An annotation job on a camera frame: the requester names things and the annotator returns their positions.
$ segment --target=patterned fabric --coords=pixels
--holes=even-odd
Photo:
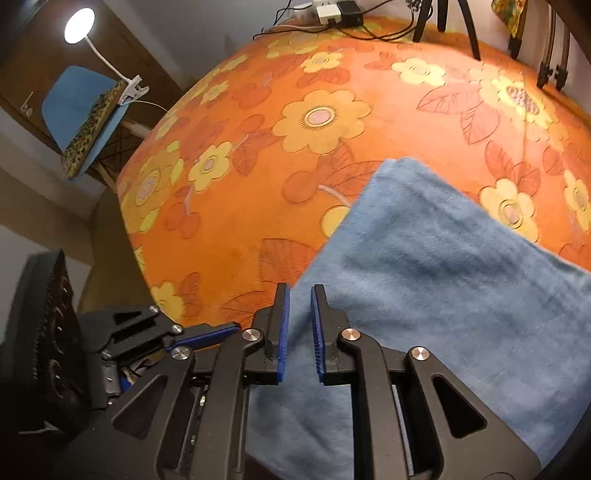
[[[527,0],[492,0],[492,11],[502,20],[514,37],[517,37],[519,18],[526,3]]]
[[[276,282],[297,282],[388,157],[420,158],[493,218],[591,269],[591,138],[572,105],[493,48],[474,60],[465,35],[423,38],[266,35],[164,116],[118,193],[167,314],[248,325]]]
[[[64,167],[66,178],[73,179],[78,175],[92,145],[117,107],[117,102],[126,87],[127,82],[120,80],[113,88],[101,93],[97,98],[88,118],[61,155],[61,166]]]

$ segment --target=white wall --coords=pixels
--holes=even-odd
[[[0,225],[0,343],[4,339],[12,298],[17,289],[18,280],[27,257],[45,251],[47,251],[47,248]],[[74,291],[73,304],[74,309],[76,309],[90,267],[68,257],[66,257],[66,265]]]
[[[60,156],[1,108],[0,168],[84,220],[105,189],[88,175],[76,182],[63,180]]]
[[[120,16],[127,27],[144,43],[154,57],[162,63],[156,53],[141,37],[145,31],[138,29],[134,22],[147,29],[159,45],[170,52],[170,56],[186,76],[201,78],[224,58],[250,41],[262,28],[269,27],[275,11],[287,4],[286,0],[105,0]],[[293,4],[304,0],[294,0]],[[358,0],[362,8],[369,8],[380,0]],[[509,33],[491,11],[491,0],[469,0],[470,9],[479,39],[506,49]],[[536,70],[543,55],[544,39],[548,24],[548,6],[543,0],[530,0],[528,18],[524,32],[524,43],[519,59]],[[378,14],[410,18],[404,0],[394,0],[375,11]],[[435,13],[431,22],[435,23]],[[458,3],[449,2],[448,29],[465,32],[465,26]],[[556,46],[552,67],[560,59],[562,23],[558,22]],[[571,38],[569,79],[565,92],[591,112],[591,93],[588,92],[589,66],[576,41]]]
[[[125,0],[103,0],[117,17],[129,28],[135,38],[156,59],[166,73],[175,83],[185,89],[192,85],[192,79],[187,72],[178,65],[169,50],[161,43],[148,27],[143,23],[136,11]]]

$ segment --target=black tripod leg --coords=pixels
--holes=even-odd
[[[554,36],[556,34],[556,12],[552,7],[550,8],[550,30],[548,31],[548,43],[544,52],[544,58],[540,63],[540,71],[538,72],[538,88],[542,89],[548,83],[550,75],[554,73],[554,70],[550,68],[550,62],[552,60],[552,51],[554,50]]]
[[[421,10],[418,13],[417,26],[414,30],[413,41],[421,41],[425,25],[427,25],[427,19],[429,17],[429,10],[433,4],[433,0],[423,0],[421,4]]]
[[[562,41],[562,58],[560,65],[556,66],[556,89],[561,91],[566,84],[566,79],[569,76],[569,71],[566,69],[569,65],[569,50],[570,50],[570,31],[566,25],[564,25],[564,38]]]
[[[472,46],[472,56],[476,60],[480,60],[480,48],[478,47],[478,38],[476,37],[476,28],[474,27],[474,20],[472,19],[470,6],[468,5],[467,0],[457,0],[457,2],[462,9],[462,15],[464,16],[464,22],[466,23],[466,29],[468,30],[470,46]]]
[[[449,0],[437,0],[437,29],[445,32],[447,27],[447,7]]]

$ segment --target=blue cloth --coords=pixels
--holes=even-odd
[[[382,345],[429,348],[547,464],[591,401],[591,275],[412,160],[386,161],[291,292],[285,381],[247,451],[283,480],[351,480],[349,387],[314,366],[310,288]]]

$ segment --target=orange leaf pattern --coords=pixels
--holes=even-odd
[[[258,309],[273,303],[278,283],[293,286],[304,274],[317,251],[309,245],[285,238],[266,238],[261,244],[259,279],[263,290],[238,295],[220,308],[226,322],[238,322],[244,328],[251,325]]]
[[[490,141],[484,150],[485,163],[495,180],[511,175],[513,162],[509,155],[497,143]]]
[[[247,134],[241,145],[230,154],[232,165],[240,175],[246,177],[255,167],[259,152],[278,141],[279,138],[273,135],[270,128]]]
[[[560,153],[552,147],[546,147],[544,150],[542,165],[544,166],[544,171],[548,175],[560,175],[564,170]]]
[[[348,165],[335,171],[326,180],[326,183],[346,197],[356,198],[381,163],[382,161],[380,160]]]
[[[380,34],[406,26],[370,22]],[[420,159],[591,270],[591,231],[573,213],[581,184],[591,190],[579,110],[552,85],[537,90],[537,72],[505,53],[481,43],[476,61],[464,34],[425,36],[265,35],[159,122],[119,175],[118,197],[146,282],[178,312],[182,300],[180,321],[249,326],[276,282],[298,281],[385,158]],[[573,178],[579,190],[565,196]]]
[[[431,90],[419,102],[417,109],[432,113],[462,113],[482,103],[480,86],[452,83]]]
[[[462,112],[460,124],[466,143],[472,145],[490,137],[500,120],[499,112],[484,102]]]

